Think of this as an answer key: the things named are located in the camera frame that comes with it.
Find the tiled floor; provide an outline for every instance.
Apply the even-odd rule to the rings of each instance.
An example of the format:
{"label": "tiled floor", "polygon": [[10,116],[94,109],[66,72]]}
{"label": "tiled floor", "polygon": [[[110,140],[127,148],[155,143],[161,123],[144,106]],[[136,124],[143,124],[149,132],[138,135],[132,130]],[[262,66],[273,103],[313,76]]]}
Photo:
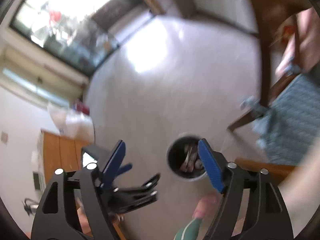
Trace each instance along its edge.
{"label": "tiled floor", "polygon": [[125,161],[133,163],[117,185],[139,185],[162,174],[159,200],[125,216],[133,239],[173,239],[200,197],[214,192],[208,179],[186,182],[169,171],[167,148],[181,133],[207,138],[228,160],[263,159],[248,127],[238,137],[226,131],[242,114],[241,99],[259,92],[258,64],[252,36],[214,22],[156,17],[97,71],[86,100],[96,143],[111,149],[124,140]]}

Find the glass sliding door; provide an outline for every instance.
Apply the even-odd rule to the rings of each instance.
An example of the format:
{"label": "glass sliding door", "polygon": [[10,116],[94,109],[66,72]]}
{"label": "glass sliding door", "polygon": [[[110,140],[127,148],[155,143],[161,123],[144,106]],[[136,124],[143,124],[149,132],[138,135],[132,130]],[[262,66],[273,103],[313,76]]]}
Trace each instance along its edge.
{"label": "glass sliding door", "polygon": [[109,0],[24,0],[10,27],[91,76],[118,42],[92,15]]}

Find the wooden chair leg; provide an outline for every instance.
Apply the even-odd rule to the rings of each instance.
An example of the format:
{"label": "wooden chair leg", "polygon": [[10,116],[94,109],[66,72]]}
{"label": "wooden chair leg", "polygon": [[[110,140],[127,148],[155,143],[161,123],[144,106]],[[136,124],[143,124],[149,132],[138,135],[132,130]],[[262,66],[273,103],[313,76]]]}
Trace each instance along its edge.
{"label": "wooden chair leg", "polygon": [[239,128],[241,126],[244,126],[252,121],[254,121],[256,118],[253,117],[252,111],[248,111],[246,114],[241,116],[238,120],[233,122],[231,125],[228,126],[228,130],[233,132],[236,128]]}

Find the plastic bag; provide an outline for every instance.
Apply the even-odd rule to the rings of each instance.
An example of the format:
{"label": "plastic bag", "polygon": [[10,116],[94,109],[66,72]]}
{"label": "plastic bag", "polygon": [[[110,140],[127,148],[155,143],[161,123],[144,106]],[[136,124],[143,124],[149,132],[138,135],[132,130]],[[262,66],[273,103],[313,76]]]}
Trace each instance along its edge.
{"label": "plastic bag", "polygon": [[94,143],[92,118],[73,109],[60,108],[49,103],[47,110],[60,133],[72,139]]}

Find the light switch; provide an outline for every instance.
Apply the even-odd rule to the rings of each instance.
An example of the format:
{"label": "light switch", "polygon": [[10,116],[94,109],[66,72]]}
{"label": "light switch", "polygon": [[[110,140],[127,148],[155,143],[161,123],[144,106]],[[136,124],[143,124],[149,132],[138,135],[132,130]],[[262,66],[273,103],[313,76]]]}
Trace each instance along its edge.
{"label": "light switch", "polygon": [[4,144],[8,143],[8,134],[5,132],[1,132],[1,142],[3,142]]}

